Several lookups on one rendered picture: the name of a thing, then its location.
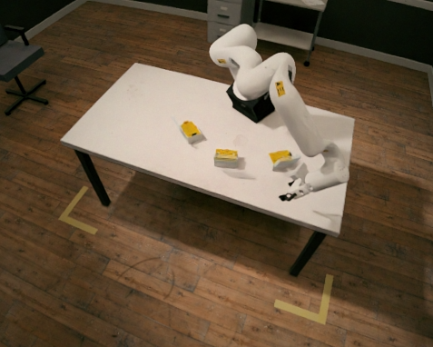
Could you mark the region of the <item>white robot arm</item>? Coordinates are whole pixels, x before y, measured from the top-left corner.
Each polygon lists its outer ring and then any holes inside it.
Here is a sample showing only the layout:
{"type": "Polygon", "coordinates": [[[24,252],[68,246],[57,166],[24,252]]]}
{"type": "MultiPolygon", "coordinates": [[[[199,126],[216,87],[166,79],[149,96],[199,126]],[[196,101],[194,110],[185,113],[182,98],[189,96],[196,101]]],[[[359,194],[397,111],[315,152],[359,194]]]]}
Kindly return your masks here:
{"type": "Polygon", "coordinates": [[[349,170],[339,147],[333,141],[321,138],[293,86],[294,60],[289,54],[278,53],[261,64],[256,45],[257,35],[253,28],[239,25],[212,44],[210,56],[215,64],[230,68],[235,80],[234,93],[241,100],[250,101],[270,91],[273,105],[301,152],[309,158],[323,156],[324,164],[316,171],[309,172],[304,162],[299,164],[290,176],[293,181],[300,178],[313,193],[346,183],[349,170]]]}

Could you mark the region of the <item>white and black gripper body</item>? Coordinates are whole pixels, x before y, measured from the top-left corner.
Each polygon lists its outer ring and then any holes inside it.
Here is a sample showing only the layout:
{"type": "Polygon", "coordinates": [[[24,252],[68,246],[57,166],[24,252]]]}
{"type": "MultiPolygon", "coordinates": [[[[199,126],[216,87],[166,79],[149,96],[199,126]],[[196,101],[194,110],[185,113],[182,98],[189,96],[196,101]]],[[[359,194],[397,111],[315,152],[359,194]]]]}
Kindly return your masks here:
{"type": "Polygon", "coordinates": [[[296,200],[311,193],[311,191],[310,188],[299,178],[291,186],[288,193],[296,193],[297,195],[293,198],[293,200],[296,200]]]}

